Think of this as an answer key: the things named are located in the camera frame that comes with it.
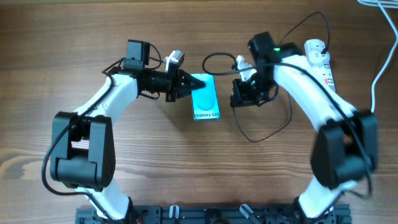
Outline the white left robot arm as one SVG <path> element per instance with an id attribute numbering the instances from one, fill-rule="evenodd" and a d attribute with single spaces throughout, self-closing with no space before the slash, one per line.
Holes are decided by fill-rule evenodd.
<path id="1" fill-rule="evenodd" d="M 44 187 L 59 196 L 83 195 L 93 206 L 95 223 L 142 223 L 130 197 L 113 178 L 116 168 L 113 125 L 139 96 L 153 99 L 165 93 L 167 102 L 190 95 L 205 83 L 180 67 L 184 54 L 174 50 L 165 71 L 149 67 L 153 44 L 129 40 L 125 57 L 102 72 L 106 81 L 83 106 L 58 112 L 52 123 L 52 143 L 45 155 Z"/>

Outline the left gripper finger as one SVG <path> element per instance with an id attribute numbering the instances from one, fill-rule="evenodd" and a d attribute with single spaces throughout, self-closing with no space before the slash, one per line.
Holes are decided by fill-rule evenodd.
<path id="1" fill-rule="evenodd" d="M 182 90 L 199 90 L 206 87 L 205 82 L 193 77 L 182 69 L 179 70 L 179 80 L 180 88 Z"/>
<path id="2" fill-rule="evenodd" d="M 176 99 L 180 99 L 192 94 L 191 89 L 179 89 L 176 92 Z"/>

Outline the teal screen smartphone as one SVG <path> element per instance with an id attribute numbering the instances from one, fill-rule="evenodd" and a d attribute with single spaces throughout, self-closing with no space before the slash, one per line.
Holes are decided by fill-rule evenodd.
<path id="1" fill-rule="evenodd" d="M 192 76 L 205 83 L 204 88 L 192 91 L 193 118 L 196 121 L 220 119 L 214 77 L 207 73 L 196 73 Z"/>

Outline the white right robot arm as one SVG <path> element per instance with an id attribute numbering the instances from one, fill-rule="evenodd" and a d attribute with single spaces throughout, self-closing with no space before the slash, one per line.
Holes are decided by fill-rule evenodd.
<path id="1" fill-rule="evenodd" d="M 254 63 L 236 57 L 231 107 L 261 106 L 269 92 L 283 88 L 301 107 L 316 131 L 310 158 L 313 178 L 286 215 L 265 219 L 315 223 L 334 214 L 335 203 L 353 193 L 360 180 L 371 180 L 377 168 L 378 121 L 372 111 L 357 110 L 321 79 L 320 72 L 295 43 L 277 45 L 270 33 L 248 42 Z"/>

